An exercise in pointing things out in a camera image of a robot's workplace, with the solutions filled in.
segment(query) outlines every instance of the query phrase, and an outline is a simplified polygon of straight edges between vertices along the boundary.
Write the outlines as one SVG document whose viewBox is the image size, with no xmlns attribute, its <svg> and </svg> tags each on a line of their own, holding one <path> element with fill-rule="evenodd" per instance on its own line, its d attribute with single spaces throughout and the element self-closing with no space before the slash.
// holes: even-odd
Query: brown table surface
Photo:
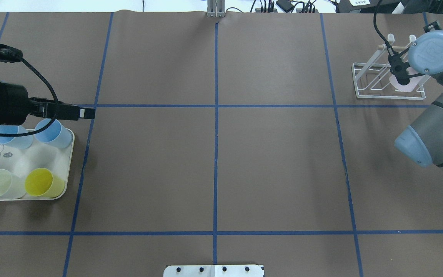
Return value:
<svg viewBox="0 0 443 277">
<path fill-rule="evenodd" d="M 378 25 L 404 45 L 425 18 Z M 0 202 L 0 276 L 213 263 L 443 276 L 443 172 L 393 145 L 443 89 L 355 97 L 351 65 L 381 44 L 372 15 L 0 13 L 0 43 L 60 100 L 97 109 L 63 123 L 76 142 L 62 198 Z M 51 98 L 20 63 L 0 63 L 0 80 Z"/>
</svg>

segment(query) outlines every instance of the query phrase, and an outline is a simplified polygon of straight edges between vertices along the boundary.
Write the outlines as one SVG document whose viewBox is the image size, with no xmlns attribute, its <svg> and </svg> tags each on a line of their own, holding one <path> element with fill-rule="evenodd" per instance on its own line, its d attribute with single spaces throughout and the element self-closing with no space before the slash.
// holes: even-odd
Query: metal plate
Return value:
<svg viewBox="0 0 443 277">
<path fill-rule="evenodd" d="M 262 265 L 167 266 L 163 277 L 264 277 Z"/>
</svg>

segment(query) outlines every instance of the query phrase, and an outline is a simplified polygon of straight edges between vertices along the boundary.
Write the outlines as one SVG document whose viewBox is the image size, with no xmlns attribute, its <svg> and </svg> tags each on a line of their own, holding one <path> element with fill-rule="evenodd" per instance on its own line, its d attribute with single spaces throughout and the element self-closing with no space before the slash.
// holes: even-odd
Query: black cable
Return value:
<svg viewBox="0 0 443 277">
<path fill-rule="evenodd" d="M 296 11 L 296 7 L 297 7 L 297 5 L 300 4 L 300 3 L 302 3 L 302 11 L 304 10 L 305 2 L 303 2 L 303 1 L 290 1 L 290 2 L 296 3 L 296 4 L 293 6 L 293 9 L 291 9 L 291 12 L 293 12 L 294 10 Z"/>
<path fill-rule="evenodd" d="M 229 7 L 229 8 L 228 8 L 228 9 L 226 9 L 225 11 L 227 11 L 227 10 L 229 10 L 229 9 L 236 9 L 237 11 L 243 12 L 243 11 L 241 11 L 241 10 L 237 9 L 236 7 Z"/>
<path fill-rule="evenodd" d="M 49 128 L 54 121 L 56 121 L 57 117 L 58 117 L 58 112 L 59 112 L 59 101 L 58 101 L 58 96 L 56 95 L 56 92 L 54 91 L 54 89 L 52 88 L 51 84 L 49 84 L 49 82 L 44 78 L 44 76 L 42 76 L 42 74 L 40 74 L 40 72 L 38 72 L 29 62 L 27 62 L 24 58 L 21 59 L 21 61 L 23 62 L 23 64 L 25 64 L 35 75 L 37 75 L 37 77 L 39 77 L 39 79 L 44 82 L 44 84 L 47 86 L 47 88 L 51 91 L 51 95 L 52 98 L 54 99 L 54 103 L 56 103 L 56 112 L 54 113 L 54 116 L 52 117 L 51 121 L 49 121 L 44 127 L 36 130 L 36 131 L 32 131 L 32 132 L 28 132 L 28 133 L 0 133 L 0 137 L 25 137 L 27 135 L 35 135 L 37 133 L 40 133 L 44 130 L 46 130 L 47 128 Z"/>
<path fill-rule="evenodd" d="M 438 10 L 440 9 L 440 6 L 442 6 L 442 3 L 443 3 L 443 0 L 441 0 L 440 3 L 438 3 L 437 11 L 435 13 L 438 13 Z"/>
<path fill-rule="evenodd" d="M 296 3 L 296 4 L 293 6 L 293 9 L 291 10 L 291 12 L 293 12 L 294 10 L 296 11 L 296 7 L 297 7 L 297 5 L 300 4 L 300 3 L 302 3 L 302 11 L 301 11 L 301 12 L 305 12 L 304 10 L 305 10 L 306 4 L 307 4 L 307 8 L 308 8 L 308 9 L 311 9 L 312 7 L 315 8 L 315 5 L 313 5 L 313 3 L 310 3 L 310 2 L 303 2 L 303 1 L 290 1 L 290 2 Z"/>
<path fill-rule="evenodd" d="M 333 1 L 333 0 L 327 0 L 327 1 L 329 1 L 329 2 L 331 2 L 333 5 L 335 5 L 336 7 L 338 6 L 338 1 Z"/>
<path fill-rule="evenodd" d="M 380 38 L 384 41 L 385 46 L 388 49 L 392 49 L 391 44 L 387 41 L 387 39 L 385 39 L 385 37 L 382 35 L 382 33 L 377 28 L 377 13 L 378 13 L 378 7 L 380 6 L 381 3 L 382 3 L 382 0 L 378 0 L 377 6 L 376 6 L 376 10 L 374 12 L 374 28 L 375 28 L 377 34 L 380 36 Z"/>
<path fill-rule="evenodd" d="M 255 2 L 256 2 L 257 0 L 254 0 L 254 2 L 253 2 L 253 5 L 251 6 L 251 11 L 249 11 L 249 12 L 252 12 L 252 10 L 253 10 L 253 8 L 254 8 L 254 5 L 255 5 Z"/>
</svg>

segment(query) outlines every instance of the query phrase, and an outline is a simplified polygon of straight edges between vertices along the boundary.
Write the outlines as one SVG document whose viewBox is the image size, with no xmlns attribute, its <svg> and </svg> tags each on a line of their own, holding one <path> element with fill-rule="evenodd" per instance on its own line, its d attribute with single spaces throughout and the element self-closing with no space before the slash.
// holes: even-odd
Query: light blue cup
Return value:
<svg viewBox="0 0 443 277">
<path fill-rule="evenodd" d="M 37 126 L 35 126 L 35 129 L 38 130 L 44 127 L 47 123 L 49 123 L 49 121 L 51 121 L 49 118 L 40 121 Z M 35 138 L 39 142 L 59 149 L 68 147 L 73 140 L 71 133 L 69 133 L 69 131 L 58 120 L 54 121 L 54 123 L 52 123 L 52 125 L 44 131 L 36 133 Z"/>
<path fill-rule="evenodd" d="M 28 133 L 22 126 L 0 125 L 0 133 Z M 26 135 L 25 137 L 0 137 L 0 144 L 16 149 L 27 149 L 32 145 L 33 137 Z"/>
</svg>

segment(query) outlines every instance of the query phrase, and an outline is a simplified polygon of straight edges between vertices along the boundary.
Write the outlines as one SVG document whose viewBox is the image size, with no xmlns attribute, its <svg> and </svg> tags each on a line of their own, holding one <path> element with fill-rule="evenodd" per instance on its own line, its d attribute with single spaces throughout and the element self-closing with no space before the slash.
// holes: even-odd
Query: sticker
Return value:
<svg viewBox="0 0 443 277">
<path fill-rule="evenodd" d="M 350 0 L 352 6 L 370 5 L 370 0 Z"/>
</svg>

